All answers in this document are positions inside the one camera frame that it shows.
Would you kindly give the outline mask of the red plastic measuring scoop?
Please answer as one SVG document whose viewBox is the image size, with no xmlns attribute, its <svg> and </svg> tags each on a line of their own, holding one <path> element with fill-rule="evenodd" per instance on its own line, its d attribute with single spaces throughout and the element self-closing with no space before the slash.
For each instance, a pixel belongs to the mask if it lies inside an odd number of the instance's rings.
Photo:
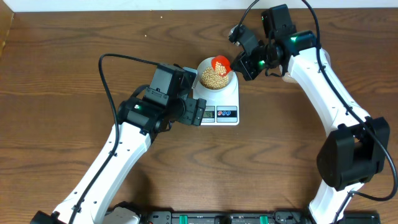
<svg viewBox="0 0 398 224">
<path fill-rule="evenodd" d="M 227 76 L 231 71 L 229 60 L 222 55 L 217 55 L 211 60 L 211 66 L 213 70 L 219 74 L 221 77 Z"/>
</svg>

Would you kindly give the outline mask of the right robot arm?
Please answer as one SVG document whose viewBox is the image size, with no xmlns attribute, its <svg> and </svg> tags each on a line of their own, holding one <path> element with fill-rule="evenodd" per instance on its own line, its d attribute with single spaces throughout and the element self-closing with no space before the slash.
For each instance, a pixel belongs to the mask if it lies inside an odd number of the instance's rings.
<svg viewBox="0 0 398 224">
<path fill-rule="evenodd" d="M 319 31 L 298 31 L 284 4 L 265 10 L 261 20 L 263 41 L 243 23 L 231 29 L 229 41 L 243 48 L 231 69 L 251 81 L 279 68 L 281 78 L 301 86 L 326 132 L 317 156 L 322 181 L 301 222 L 345 222 L 343 212 L 352 197 L 361 195 L 361 187 L 385 164 L 393 164 L 387 151 L 389 125 L 384 118 L 372 118 L 342 85 L 322 49 Z"/>
</svg>

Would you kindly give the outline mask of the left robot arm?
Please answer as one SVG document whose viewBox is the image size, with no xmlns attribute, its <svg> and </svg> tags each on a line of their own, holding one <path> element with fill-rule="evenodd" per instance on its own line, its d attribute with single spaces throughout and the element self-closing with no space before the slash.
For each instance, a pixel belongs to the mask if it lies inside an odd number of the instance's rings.
<svg viewBox="0 0 398 224">
<path fill-rule="evenodd" d="M 139 87 L 114 111 L 107 143 L 71 194 L 51 214 L 38 211 L 32 223 L 139 223 L 139 212 L 108 207 L 139 158 L 173 122 L 199 126 L 206 101 L 189 97 L 198 73 L 158 64 L 150 85 Z"/>
</svg>

